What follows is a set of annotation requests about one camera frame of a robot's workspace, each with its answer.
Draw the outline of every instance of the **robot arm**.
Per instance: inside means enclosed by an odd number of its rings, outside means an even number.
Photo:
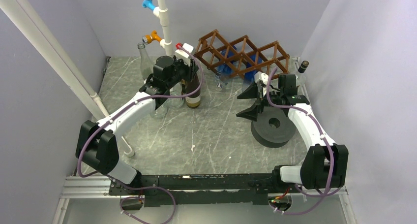
[[[270,106],[266,95],[268,75],[258,72],[254,83],[242,92],[238,98],[255,98],[252,107],[237,113],[238,117],[257,120],[257,115],[263,112],[265,106]],[[307,155],[302,165],[280,165],[272,171],[278,183],[302,184],[306,189],[321,189],[326,186],[329,173],[329,151],[322,140],[316,124],[308,115],[313,115],[310,102],[305,96],[297,95],[296,77],[293,74],[282,74],[278,79],[277,92],[270,92],[273,103],[278,105],[295,106],[308,112],[305,114],[294,108],[282,110],[294,123],[307,147]],[[348,150],[345,145],[338,145],[330,138],[321,125],[324,137],[330,144],[334,155],[334,169],[330,183],[331,188],[342,187],[345,183]]]
[[[193,52],[192,46],[188,44],[184,44],[183,48],[189,53]],[[177,50],[174,57],[159,57],[153,67],[153,74],[148,77],[146,83],[131,100],[97,123],[91,121],[83,123],[75,156],[77,158],[80,156],[84,145],[89,138],[94,136],[84,152],[82,162],[101,174],[118,179],[130,187],[141,187],[142,174],[119,158],[117,139],[166,100],[166,97],[149,98],[150,96],[168,96],[175,84],[181,80],[191,81],[197,70],[195,62],[182,50]]]

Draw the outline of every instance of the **gray foam cylinder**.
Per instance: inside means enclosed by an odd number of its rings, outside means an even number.
[[[253,137],[269,148],[279,148],[288,143],[296,132],[294,123],[275,107],[265,107],[258,121],[250,124]]]

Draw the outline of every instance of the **tabletop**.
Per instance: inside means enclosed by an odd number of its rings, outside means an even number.
[[[280,148],[258,143],[251,133],[251,122],[236,117],[254,101],[237,99],[242,80],[234,78],[219,92],[215,90],[214,73],[202,67],[205,81],[201,105],[196,109],[185,104],[169,108],[162,119],[149,115],[142,118],[124,135],[135,150],[129,158],[119,149],[124,162],[142,174],[163,175],[270,173],[276,165],[299,164],[303,160],[307,149],[298,131]],[[140,58],[112,57],[99,94],[109,113],[113,113],[142,85]]]

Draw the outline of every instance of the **black bottle cap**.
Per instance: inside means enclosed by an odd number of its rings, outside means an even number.
[[[298,71],[300,72],[300,73],[304,73],[305,72],[305,70],[307,69],[307,67],[308,67],[308,61],[302,61],[301,62],[301,65],[300,65],[300,67],[298,68]]]

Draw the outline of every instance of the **white pipe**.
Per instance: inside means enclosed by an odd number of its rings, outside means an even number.
[[[168,9],[165,3],[165,0],[158,0],[158,9],[156,11],[159,11],[158,14],[154,15],[159,17],[159,22],[162,26],[162,32],[164,34],[164,48],[165,48],[165,54],[167,56],[173,56],[174,55],[174,49],[172,47],[172,41],[171,41],[171,34],[170,34],[170,28],[169,28],[169,18],[168,18]]]
[[[23,33],[35,49],[51,65],[55,72],[69,86],[86,108],[97,119],[104,117],[100,108],[95,104],[91,95],[77,79],[67,64],[67,54],[58,41],[40,19],[28,0],[0,0],[0,8]]]

